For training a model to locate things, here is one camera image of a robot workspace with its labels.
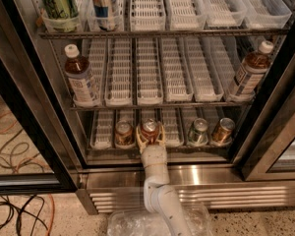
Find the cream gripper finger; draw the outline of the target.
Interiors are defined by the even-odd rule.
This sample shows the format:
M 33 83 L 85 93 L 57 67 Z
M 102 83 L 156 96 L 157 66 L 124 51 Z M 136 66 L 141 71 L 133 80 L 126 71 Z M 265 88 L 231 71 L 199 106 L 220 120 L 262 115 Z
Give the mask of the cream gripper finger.
M 165 147 L 165 142 L 166 142 L 166 138 L 165 138 L 164 127 L 160 122 L 158 122 L 156 125 L 156 135 L 155 135 L 154 143 L 158 146 Z
M 140 153 L 143 153 L 148 146 L 148 139 L 142 135 L 140 125 L 136 127 L 136 140 L 139 146 Z

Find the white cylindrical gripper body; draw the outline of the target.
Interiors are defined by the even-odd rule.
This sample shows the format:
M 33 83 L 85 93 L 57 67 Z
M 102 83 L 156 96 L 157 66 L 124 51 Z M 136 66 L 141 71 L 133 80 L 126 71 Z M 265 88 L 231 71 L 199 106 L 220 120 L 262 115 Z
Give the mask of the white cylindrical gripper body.
M 151 186 L 162 186 L 170 182 L 167 168 L 167 151 L 160 145 L 150 145 L 143 150 L 141 160 L 146 181 Z

